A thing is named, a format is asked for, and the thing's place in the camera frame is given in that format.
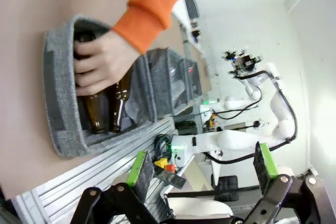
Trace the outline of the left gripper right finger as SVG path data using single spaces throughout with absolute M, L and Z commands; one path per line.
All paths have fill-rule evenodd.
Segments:
M 261 199 L 244 223 L 273 223 L 282 208 L 293 209 L 300 223 L 320 223 L 321 217 L 309 186 L 314 177 L 297 178 L 281 174 L 266 143 L 257 143 L 253 165 L 258 177 Z

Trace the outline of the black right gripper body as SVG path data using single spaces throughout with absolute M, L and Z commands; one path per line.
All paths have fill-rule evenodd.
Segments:
M 237 56 L 233 64 L 236 71 L 251 72 L 253 71 L 256 62 L 257 62 L 256 57 L 252 58 L 250 55 L 246 55 L 246 56 Z

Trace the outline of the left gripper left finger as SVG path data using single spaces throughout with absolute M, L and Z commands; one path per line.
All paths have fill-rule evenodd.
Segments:
M 98 187 L 83 191 L 71 223 L 111 223 L 118 215 L 130 223 L 157 223 L 144 205 L 153 174 L 149 152 L 139 151 L 125 182 L 105 191 Z

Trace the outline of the person right hand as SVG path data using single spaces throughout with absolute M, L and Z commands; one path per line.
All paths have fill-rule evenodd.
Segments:
M 74 49 L 84 57 L 73 64 L 78 96 L 93 95 L 116 84 L 140 55 L 113 30 L 90 42 L 76 41 Z

